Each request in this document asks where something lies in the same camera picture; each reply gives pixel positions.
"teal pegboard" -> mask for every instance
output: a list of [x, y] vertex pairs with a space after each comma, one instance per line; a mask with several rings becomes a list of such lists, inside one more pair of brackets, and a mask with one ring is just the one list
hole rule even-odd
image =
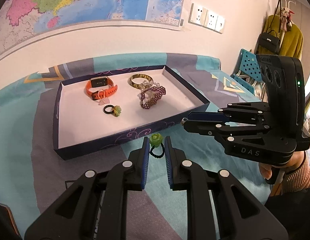
[[244, 88], [246, 88], [249, 92], [254, 94], [254, 87], [251, 84], [248, 84], [245, 80], [241, 79], [240, 77], [234, 75], [233, 79], [235, 79], [240, 85], [242, 85]]
[[239, 69], [245, 74], [254, 78], [256, 81], [262, 82], [261, 70], [259, 68], [255, 54], [241, 49], [240, 56], [242, 57]]

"box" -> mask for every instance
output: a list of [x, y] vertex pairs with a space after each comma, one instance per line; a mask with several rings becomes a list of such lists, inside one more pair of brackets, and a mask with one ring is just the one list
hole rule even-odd
[[[166, 95], [150, 109], [140, 106], [140, 90], [128, 84], [130, 76], [142, 73], [166, 88]], [[98, 101], [86, 94], [94, 77], [108, 76], [118, 85], [110, 104], [122, 108], [120, 116], [105, 114]], [[141, 83], [144, 79], [134, 79]], [[150, 135], [181, 122], [191, 111], [206, 111], [209, 101], [180, 75], [165, 65], [107, 71], [62, 81], [53, 119], [53, 146], [64, 160], [113, 147]]]

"purple beaded bracelet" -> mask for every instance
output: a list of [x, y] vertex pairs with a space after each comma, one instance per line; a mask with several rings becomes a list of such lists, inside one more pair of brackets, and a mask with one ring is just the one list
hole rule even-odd
[[[147, 91], [152, 91], [153, 94], [146, 103], [143, 103], [145, 99], [145, 93]], [[149, 109], [151, 106], [155, 105], [157, 101], [162, 98], [163, 95], [166, 95], [166, 89], [163, 86], [153, 86], [147, 88], [140, 93], [140, 106], [144, 109]]]

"black pants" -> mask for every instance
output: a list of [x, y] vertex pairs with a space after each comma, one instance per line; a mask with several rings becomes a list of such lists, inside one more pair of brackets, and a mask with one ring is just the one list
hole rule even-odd
[[286, 228], [291, 240], [310, 240], [310, 188], [270, 197], [265, 207]]

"bed sheet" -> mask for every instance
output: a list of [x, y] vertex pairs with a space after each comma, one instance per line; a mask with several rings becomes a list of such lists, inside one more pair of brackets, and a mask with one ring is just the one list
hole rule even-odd
[[[52, 119], [61, 80], [114, 69], [167, 65], [210, 101], [207, 111], [227, 103], [258, 101], [220, 70], [219, 59], [185, 54], [141, 53], [89, 58], [34, 73], [0, 90], [0, 203], [8, 205], [22, 236], [27, 227], [73, 180], [86, 170], [102, 172], [125, 160], [142, 146], [144, 136], [131, 132], [131, 141], [68, 161], [53, 150]], [[212, 137], [187, 133], [180, 124], [160, 132], [174, 147], [204, 169], [228, 169], [262, 203], [270, 187], [257, 163], [227, 156]], [[127, 239], [187, 238], [186, 192], [169, 189], [165, 158], [149, 157], [143, 192], [129, 192]]]

